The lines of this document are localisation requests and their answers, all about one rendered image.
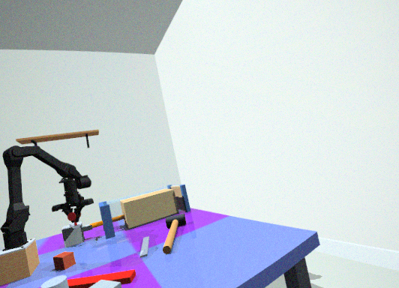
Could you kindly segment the mallet with grey head and wooden handle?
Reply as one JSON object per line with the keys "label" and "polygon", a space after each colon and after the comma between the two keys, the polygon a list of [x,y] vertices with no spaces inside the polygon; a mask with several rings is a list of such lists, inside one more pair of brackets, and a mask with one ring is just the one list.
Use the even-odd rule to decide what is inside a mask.
{"label": "mallet with grey head and wooden handle", "polygon": [[166,217],[166,227],[170,228],[169,233],[166,237],[165,245],[163,246],[163,252],[169,254],[173,245],[173,241],[176,235],[176,230],[179,225],[185,225],[185,214],[178,214],[171,217]]}

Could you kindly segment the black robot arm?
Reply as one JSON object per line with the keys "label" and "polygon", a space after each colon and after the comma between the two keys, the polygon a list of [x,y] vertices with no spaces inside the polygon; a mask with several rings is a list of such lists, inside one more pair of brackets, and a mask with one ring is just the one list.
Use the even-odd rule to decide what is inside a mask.
{"label": "black robot arm", "polygon": [[14,145],[6,149],[2,156],[4,164],[7,167],[10,204],[7,209],[6,221],[0,228],[4,238],[3,251],[7,251],[21,247],[29,242],[24,231],[30,214],[29,205],[26,206],[23,204],[22,177],[20,172],[23,158],[34,156],[39,161],[52,167],[62,177],[59,183],[64,183],[64,192],[75,191],[77,188],[89,188],[91,180],[88,175],[82,176],[74,165],[60,161],[58,158],[45,152],[38,145],[24,147]]}

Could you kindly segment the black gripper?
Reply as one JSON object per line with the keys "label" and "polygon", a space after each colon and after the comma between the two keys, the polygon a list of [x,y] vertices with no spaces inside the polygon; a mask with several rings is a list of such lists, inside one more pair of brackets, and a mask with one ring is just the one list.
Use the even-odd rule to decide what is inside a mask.
{"label": "black gripper", "polygon": [[[80,214],[81,214],[80,212],[81,212],[82,208],[94,203],[94,200],[88,198],[88,199],[84,199],[80,202],[80,200],[78,198],[78,193],[79,192],[77,192],[77,190],[70,190],[70,191],[64,192],[66,203],[54,205],[52,207],[52,212],[56,212],[56,211],[62,209],[62,212],[64,212],[68,216],[71,212],[73,212],[73,209],[74,209],[75,214],[76,214],[76,221],[79,222]],[[74,203],[76,203],[76,204],[74,204]],[[70,204],[72,204],[72,205],[70,205]],[[76,208],[71,208],[74,206],[76,206]]]}

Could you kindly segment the red flat bar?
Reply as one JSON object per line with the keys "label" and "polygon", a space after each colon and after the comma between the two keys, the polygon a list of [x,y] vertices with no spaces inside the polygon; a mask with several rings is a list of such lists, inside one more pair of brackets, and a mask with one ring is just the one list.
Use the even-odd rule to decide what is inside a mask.
{"label": "red flat bar", "polygon": [[67,280],[69,288],[89,288],[96,284],[99,280],[121,282],[121,284],[129,284],[135,278],[136,271],[120,271],[110,274],[95,275],[89,277],[81,277]]}

